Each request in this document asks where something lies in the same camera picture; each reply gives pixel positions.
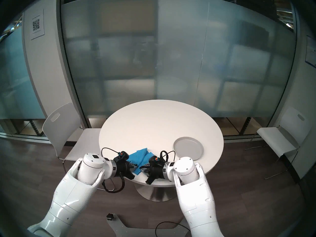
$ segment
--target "white chair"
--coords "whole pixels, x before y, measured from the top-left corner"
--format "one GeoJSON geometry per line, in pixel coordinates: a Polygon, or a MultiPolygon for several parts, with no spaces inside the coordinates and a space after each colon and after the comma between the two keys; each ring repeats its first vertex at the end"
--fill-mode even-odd
{"type": "MultiPolygon", "coordinates": [[[[298,153],[300,145],[305,140],[307,134],[311,129],[310,122],[306,117],[298,112],[293,107],[289,107],[281,118],[280,125],[278,127],[265,127],[258,129],[257,133],[265,140],[265,142],[272,148],[272,150],[280,157],[286,153],[296,151],[296,154],[291,162],[291,165],[298,153]]],[[[290,166],[283,172],[277,173],[270,177],[265,177],[265,179],[272,178],[276,175],[286,172],[290,166]]]]}
{"type": "Polygon", "coordinates": [[[62,164],[65,173],[66,168],[64,163],[66,160],[76,161],[86,153],[101,155],[99,147],[99,134],[101,128],[84,129],[81,128],[80,125],[80,117],[72,103],[67,103],[56,109],[49,115],[43,124],[43,132],[54,146],[57,158],[63,161],[62,164]],[[83,133],[70,153],[64,159],[60,158],[59,156],[65,142],[78,128],[83,129],[83,133]]]}

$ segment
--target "gray plate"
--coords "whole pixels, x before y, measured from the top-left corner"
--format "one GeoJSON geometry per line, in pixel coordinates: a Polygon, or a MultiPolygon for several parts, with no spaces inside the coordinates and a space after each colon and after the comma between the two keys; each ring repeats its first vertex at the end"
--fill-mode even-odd
{"type": "Polygon", "coordinates": [[[173,149],[179,157],[190,157],[192,160],[199,159],[203,152],[203,145],[195,138],[181,137],[173,143],[173,149]]]}

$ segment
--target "paper sign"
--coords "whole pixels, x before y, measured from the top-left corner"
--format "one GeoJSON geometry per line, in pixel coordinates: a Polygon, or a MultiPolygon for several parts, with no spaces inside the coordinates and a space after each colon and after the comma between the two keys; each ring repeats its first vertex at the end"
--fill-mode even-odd
{"type": "Polygon", "coordinates": [[[316,68],[316,41],[307,36],[305,62],[316,68]]]}
{"type": "Polygon", "coordinates": [[[31,19],[31,40],[45,34],[43,13],[44,10],[40,10],[31,19]]]}

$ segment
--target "black cable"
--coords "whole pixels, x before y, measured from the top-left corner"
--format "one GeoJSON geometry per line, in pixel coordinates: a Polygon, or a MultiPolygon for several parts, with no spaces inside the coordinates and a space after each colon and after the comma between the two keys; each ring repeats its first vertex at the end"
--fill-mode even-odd
{"type": "MultiPolygon", "coordinates": [[[[157,233],[156,233],[157,228],[158,228],[158,226],[159,226],[160,224],[162,224],[162,223],[164,223],[164,222],[159,223],[159,224],[156,226],[156,228],[155,228],[155,235],[156,235],[156,237],[158,237],[158,236],[157,236],[157,233]]],[[[180,224],[180,223],[177,223],[177,222],[170,222],[170,223],[175,223],[175,224],[177,224],[177,225],[180,225],[180,226],[182,226],[182,227],[186,228],[187,230],[189,230],[189,232],[191,232],[191,230],[190,230],[190,229],[188,229],[186,226],[183,226],[183,225],[182,225],[182,224],[180,224]]]]}
{"type": "Polygon", "coordinates": [[[163,157],[165,157],[165,156],[167,156],[167,157],[166,157],[166,162],[168,162],[169,156],[168,156],[167,151],[164,151],[164,150],[161,151],[161,152],[160,152],[160,158],[163,158],[163,157]]]}
{"type": "Polygon", "coordinates": [[[103,186],[103,188],[104,188],[104,190],[105,190],[106,192],[111,193],[111,194],[115,194],[115,193],[121,192],[121,191],[123,190],[123,188],[125,187],[125,180],[124,180],[124,177],[122,176],[121,173],[120,173],[119,175],[120,175],[120,178],[121,178],[121,180],[122,180],[122,186],[121,186],[121,188],[118,189],[117,191],[109,191],[109,190],[105,187],[105,183],[104,183],[105,180],[103,180],[102,186],[103,186]]]}
{"type": "Polygon", "coordinates": [[[107,149],[112,150],[112,151],[114,151],[115,153],[118,154],[118,152],[116,152],[115,150],[113,150],[113,149],[111,149],[111,148],[107,148],[107,149]]]}
{"type": "Polygon", "coordinates": [[[167,153],[167,154],[170,154],[171,152],[174,152],[174,157],[173,157],[173,161],[175,160],[175,158],[176,158],[176,152],[173,150],[173,151],[170,151],[169,153],[167,153]]]}

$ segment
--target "qr code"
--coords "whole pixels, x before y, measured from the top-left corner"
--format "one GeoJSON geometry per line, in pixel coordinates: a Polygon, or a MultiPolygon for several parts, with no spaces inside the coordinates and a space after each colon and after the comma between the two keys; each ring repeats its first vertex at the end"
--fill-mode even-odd
{"type": "Polygon", "coordinates": [[[33,21],[33,31],[40,28],[40,19],[33,21]]]}

